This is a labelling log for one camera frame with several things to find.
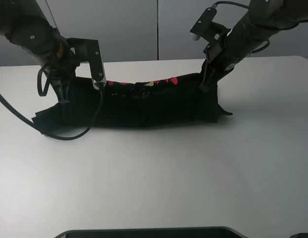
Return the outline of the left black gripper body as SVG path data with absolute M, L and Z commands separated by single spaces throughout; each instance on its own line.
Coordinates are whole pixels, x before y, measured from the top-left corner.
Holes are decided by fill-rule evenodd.
M 81 63 L 90 66 L 94 79 L 94 40 L 47 38 L 41 41 L 41 75 L 46 86 L 68 86 Z

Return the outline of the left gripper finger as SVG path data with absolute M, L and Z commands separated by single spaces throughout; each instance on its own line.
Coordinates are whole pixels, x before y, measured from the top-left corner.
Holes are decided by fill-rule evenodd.
M 52 88 L 57 96 L 58 102 L 60 104 L 69 103 L 69 89 L 70 89 L 70 82 L 64 81 L 61 79 L 53 79 L 52 80 Z

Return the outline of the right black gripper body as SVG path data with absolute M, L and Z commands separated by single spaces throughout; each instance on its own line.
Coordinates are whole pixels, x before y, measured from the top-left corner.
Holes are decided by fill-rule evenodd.
M 210 23 L 205 32 L 207 39 L 211 40 L 204 51 L 207 61 L 219 71 L 230 71 L 235 67 L 226 46 L 226 38 L 230 32 L 230 29 L 218 23 Z

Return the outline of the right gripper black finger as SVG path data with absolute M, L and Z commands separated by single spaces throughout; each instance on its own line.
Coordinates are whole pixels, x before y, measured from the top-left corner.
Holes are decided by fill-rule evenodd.
M 204 62 L 201 67 L 201 83 L 199 85 L 199 89 L 202 92 L 211 92 L 217 89 L 217 82 L 219 80 L 220 71 L 215 69 L 208 62 Z

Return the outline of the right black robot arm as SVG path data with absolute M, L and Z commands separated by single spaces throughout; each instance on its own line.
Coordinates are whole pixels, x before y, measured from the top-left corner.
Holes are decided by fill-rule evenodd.
M 232 28 L 213 22 L 217 4 L 207 8 L 191 33 L 208 41 L 204 76 L 200 88 L 208 91 L 244 58 L 269 46 L 280 31 L 308 22 L 308 0 L 252 0 L 247 13 Z

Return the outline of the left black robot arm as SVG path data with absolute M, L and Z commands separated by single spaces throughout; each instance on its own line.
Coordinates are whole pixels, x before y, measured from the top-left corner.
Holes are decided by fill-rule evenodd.
M 39 96 L 46 96 L 52 87 L 59 103 L 70 102 L 75 70 L 87 60 L 91 40 L 61 36 L 35 0 L 0 0 L 0 35 L 41 66 L 37 75 Z

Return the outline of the black robot base front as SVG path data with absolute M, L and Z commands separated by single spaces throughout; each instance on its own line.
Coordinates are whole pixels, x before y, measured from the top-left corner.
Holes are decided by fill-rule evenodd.
M 227 227 L 71 230 L 58 238 L 244 238 Z

